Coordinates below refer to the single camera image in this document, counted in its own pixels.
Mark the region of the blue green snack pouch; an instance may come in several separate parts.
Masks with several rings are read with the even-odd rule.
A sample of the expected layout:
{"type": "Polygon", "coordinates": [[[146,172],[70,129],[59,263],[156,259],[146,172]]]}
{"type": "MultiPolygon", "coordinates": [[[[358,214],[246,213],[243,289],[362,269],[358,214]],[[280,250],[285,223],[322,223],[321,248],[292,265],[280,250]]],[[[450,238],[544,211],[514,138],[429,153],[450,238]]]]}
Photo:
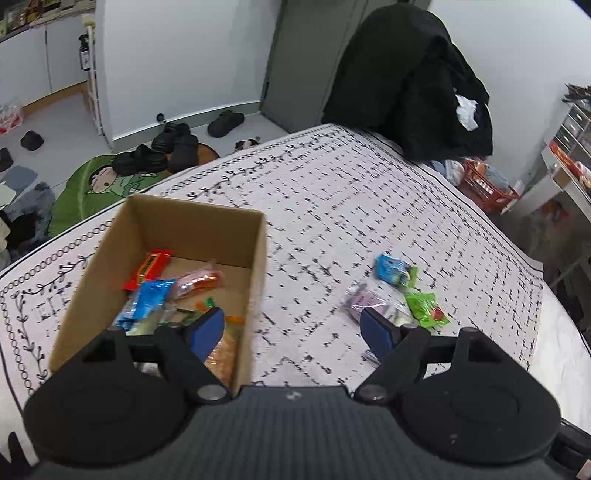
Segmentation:
{"type": "Polygon", "coordinates": [[[381,254],[376,260],[377,277],[399,289],[414,288],[418,267],[404,260],[381,254]]]}

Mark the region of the orange biscuit pack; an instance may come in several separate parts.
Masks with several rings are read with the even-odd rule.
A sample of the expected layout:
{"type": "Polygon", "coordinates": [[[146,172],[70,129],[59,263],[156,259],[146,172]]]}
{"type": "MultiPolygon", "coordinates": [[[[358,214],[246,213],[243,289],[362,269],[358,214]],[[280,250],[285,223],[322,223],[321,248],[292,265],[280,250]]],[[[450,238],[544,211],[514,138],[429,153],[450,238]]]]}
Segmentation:
{"type": "Polygon", "coordinates": [[[231,386],[235,371],[236,355],[242,337],[242,325],[233,322],[224,324],[221,340],[207,357],[205,365],[226,387],[231,386]]]}

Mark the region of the green cartoon floor mat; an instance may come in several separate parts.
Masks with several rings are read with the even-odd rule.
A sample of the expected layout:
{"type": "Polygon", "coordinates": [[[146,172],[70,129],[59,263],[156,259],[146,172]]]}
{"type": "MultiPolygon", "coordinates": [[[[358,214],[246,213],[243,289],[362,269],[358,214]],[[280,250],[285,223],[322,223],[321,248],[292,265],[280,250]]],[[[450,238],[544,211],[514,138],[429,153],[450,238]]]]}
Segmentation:
{"type": "Polygon", "coordinates": [[[49,236],[55,237],[104,208],[167,178],[170,173],[119,176],[111,163],[114,155],[99,155],[80,166],[68,179],[52,209],[49,236]]]}

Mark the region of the black coat over chair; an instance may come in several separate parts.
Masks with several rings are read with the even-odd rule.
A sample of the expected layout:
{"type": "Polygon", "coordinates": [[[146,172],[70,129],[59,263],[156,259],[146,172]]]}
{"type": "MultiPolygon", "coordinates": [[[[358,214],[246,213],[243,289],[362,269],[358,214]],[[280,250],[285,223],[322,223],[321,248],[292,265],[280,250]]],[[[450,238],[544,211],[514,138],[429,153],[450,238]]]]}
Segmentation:
{"type": "Polygon", "coordinates": [[[370,13],[349,40],[322,121],[380,134],[412,161],[486,158],[489,99],[445,24],[397,3],[370,13]]]}

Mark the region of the clear pack white cake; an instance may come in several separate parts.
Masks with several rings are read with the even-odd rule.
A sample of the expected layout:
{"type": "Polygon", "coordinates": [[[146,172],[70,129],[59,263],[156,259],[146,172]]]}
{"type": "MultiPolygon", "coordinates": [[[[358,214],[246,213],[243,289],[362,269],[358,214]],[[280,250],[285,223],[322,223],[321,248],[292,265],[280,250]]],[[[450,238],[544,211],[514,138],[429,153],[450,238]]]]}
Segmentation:
{"type": "Polygon", "coordinates": [[[397,327],[412,326],[415,324],[415,319],[408,306],[400,302],[391,305],[388,320],[397,327]]]}

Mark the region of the purple snack pouch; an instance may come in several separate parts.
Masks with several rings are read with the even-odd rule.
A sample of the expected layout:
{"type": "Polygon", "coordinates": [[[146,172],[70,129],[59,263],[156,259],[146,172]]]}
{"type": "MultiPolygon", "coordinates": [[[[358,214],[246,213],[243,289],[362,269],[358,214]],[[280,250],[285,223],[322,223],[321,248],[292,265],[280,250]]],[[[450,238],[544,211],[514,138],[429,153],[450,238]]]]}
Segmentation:
{"type": "Polygon", "coordinates": [[[359,323],[363,310],[372,308],[384,317],[394,312],[394,301],[376,283],[355,282],[348,289],[342,301],[342,311],[359,323]]]}

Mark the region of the red orange small snack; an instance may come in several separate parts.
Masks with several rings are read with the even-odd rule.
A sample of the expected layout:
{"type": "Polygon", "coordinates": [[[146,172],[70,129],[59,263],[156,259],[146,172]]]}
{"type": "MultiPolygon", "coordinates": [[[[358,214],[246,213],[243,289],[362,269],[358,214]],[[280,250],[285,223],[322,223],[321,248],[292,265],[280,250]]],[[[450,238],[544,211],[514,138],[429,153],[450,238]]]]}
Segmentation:
{"type": "Polygon", "coordinates": [[[179,276],[169,290],[169,298],[178,300],[216,288],[223,279],[223,272],[211,266],[200,267],[179,276]]]}

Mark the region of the red plastic basket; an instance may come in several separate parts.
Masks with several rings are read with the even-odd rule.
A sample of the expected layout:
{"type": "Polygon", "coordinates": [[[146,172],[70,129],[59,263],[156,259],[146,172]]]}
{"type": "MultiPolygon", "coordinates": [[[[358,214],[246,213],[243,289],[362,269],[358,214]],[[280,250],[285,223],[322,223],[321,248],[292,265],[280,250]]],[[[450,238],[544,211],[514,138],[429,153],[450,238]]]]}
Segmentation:
{"type": "Polygon", "coordinates": [[[518,192],[510,185],[500,188],[486,173],[489,166],[480,160],[467,160],[459,190],[487,214],[499,214],[511,202],[519,199],[518,192]]]}

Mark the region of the dark green candy pack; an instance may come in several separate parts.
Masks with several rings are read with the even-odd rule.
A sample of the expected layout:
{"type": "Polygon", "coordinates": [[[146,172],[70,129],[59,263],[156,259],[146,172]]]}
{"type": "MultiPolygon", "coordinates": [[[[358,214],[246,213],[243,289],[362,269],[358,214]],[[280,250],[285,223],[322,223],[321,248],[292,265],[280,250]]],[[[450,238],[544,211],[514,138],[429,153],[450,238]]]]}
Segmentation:
{"type": "Polygon", "coordinates": [[[195,322],[208,310],[216,306],[214,299],[206,298],[204,301],[197,301],[193,309],[185,309],[172,304],[164,304],[156,308],[146,317],[133,320],[126,331],[130,336],[151,335],[157,327],[171,323],[178,323],[187,326],[195,322]]]}

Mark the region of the light green fruit snack pouch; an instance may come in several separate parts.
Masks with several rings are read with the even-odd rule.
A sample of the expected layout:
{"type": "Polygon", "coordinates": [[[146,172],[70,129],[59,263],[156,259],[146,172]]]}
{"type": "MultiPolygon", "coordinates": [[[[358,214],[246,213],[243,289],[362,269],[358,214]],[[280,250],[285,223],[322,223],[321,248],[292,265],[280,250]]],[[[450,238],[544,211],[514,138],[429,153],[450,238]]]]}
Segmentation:
{"type": "Polygon", "coordinates": [[[405,300],[412,316],[421,327],[433,328],[450,323],[434,293],[407,292],[405,300]]]}

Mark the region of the blue candy wrapper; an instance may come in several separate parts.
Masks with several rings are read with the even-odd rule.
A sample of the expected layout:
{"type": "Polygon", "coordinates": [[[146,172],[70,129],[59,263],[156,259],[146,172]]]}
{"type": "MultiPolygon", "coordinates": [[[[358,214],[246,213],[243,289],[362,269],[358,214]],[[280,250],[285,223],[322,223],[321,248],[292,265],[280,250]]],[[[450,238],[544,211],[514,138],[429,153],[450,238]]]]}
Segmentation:
{"type": "Polygon", "coordinates": [[[136,324],[163,306],[174,283],[174,279],[157,279],[140,284],[129,295],[112,325],[124,331],[130,331],[136,324]]]}

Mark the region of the white patterned black-marked blanket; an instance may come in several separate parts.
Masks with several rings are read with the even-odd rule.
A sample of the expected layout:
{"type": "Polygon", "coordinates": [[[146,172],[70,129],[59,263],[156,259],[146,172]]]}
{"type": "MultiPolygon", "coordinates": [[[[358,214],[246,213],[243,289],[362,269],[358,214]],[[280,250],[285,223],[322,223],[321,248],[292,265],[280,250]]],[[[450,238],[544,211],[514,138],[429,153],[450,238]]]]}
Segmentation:
{"type": "Polygon", "coordinates": [[[323,125],[170,176],[8,270],[5,375],[37,479],[522,479],[547,472],[561,416],[529,373],[542,287],[433,169],[323,125]],[[152,249],[172,251],[158,279],[223,272],[164,304],[211,297],[242,325],[226,403],[164,377],[155,331],[112,325],[152,249]],[[381,254],[416,265],[415,287],[380,280],[381,254]],[[450,320],[424,328],[424,373],[390,404],[353,396],[379,365],[342,311],[355,282],[434,293],[450,320]]]}

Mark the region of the white desk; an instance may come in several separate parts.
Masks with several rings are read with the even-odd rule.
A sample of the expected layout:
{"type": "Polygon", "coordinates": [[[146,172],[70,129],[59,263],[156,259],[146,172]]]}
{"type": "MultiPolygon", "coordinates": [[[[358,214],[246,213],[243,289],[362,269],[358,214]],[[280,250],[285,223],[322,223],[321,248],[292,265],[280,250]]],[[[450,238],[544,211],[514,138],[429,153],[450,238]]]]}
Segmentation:
{"type": "Polygon", "coordinates": [[[541,152],[538,180],[502,220],[515,243],[544,264],[547,282],[577,267],[590,273],[590,197],[550,148],[541,152]]]}

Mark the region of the red chocolate bar wrapper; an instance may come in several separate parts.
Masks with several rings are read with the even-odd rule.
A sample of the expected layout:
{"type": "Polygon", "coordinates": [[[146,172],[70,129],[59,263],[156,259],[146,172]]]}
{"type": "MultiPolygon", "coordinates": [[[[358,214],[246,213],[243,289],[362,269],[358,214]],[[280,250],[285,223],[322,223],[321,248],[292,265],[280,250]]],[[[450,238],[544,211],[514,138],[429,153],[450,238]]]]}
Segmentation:
{"type": "Polygon", "coordinates": [[[123,285],[123,289],[131,292],[136,290],[144,282],[158,279],[169,263],[171,253],[171,250],[166,249],[150,250],[129,280],[123,285]]]}

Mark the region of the black slipper near door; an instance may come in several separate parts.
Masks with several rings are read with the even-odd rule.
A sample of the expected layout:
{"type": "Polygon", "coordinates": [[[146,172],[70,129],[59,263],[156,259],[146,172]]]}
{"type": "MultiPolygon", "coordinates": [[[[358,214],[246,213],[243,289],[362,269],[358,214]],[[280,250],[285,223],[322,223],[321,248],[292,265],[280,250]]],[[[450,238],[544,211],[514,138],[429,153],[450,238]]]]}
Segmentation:
{"type": "Polygon", "coordinates": [[[242,112],[225,110],[207,126],[207,134],[213,138],[222,138],[244,121],[245,115],[242,112]]]}

